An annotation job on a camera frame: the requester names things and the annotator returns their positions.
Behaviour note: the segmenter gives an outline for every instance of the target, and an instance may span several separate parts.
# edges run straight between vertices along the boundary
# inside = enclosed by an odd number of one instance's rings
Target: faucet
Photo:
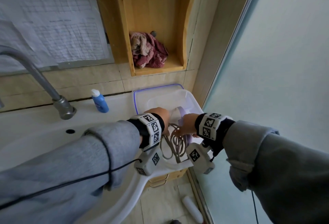
[[[39,69],[32,63],[32,61],[22,52],[8,47],[0,45],[0,55],[6,55],[20,62],[25,69],[35,78],[35,80],[43,87],[43,89],[53,99],[54,107],[58,110],[60,118],[68,120],[76,114],[77,110],[74,108],[65,97],[58,94],[55,88],[49,83],[49,81],[43,76]],[[0,99],[0,108],[5,105]]]

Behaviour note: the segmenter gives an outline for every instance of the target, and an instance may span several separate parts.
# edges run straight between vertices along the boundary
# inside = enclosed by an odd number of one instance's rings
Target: drain hole
[[[66,133],[67,134],[73,134],[73,133],[75,133],[75,130],[69,129],[69,130],[66,130]]]

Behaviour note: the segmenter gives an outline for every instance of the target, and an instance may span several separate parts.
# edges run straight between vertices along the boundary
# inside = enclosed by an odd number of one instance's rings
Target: gray sleeve
[[[231,126],[223,145],[234,185],[253,190],[273,223],[327,223],[329,154],[275,133],[244,121]]]
[[[139,132],[127,121],[90,128],[84,136],[17,167],[0,172],[0,205],[49,187],[101,173],[134,159]],[[111,188],[121,184],[126,169],[113,173]],[[92,208],[108,175],[81,181],[0,210],[1,223],[73,223]]]

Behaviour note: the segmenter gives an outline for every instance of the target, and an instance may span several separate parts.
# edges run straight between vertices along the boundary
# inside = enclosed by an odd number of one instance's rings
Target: pink cloth
[[[131,32],[129,36],[135,66],[161,68],[165,65],[168,52],[156,38],[146,32]]]

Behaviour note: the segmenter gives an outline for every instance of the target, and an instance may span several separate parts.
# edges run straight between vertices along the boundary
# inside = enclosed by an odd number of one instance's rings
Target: blue bottle
[[[106,113],[109,111],[109,107],[105,101],[104,96],[99,92],[99,90],[92,89],[92,98],[96,105],[96,108],[101,113]]]

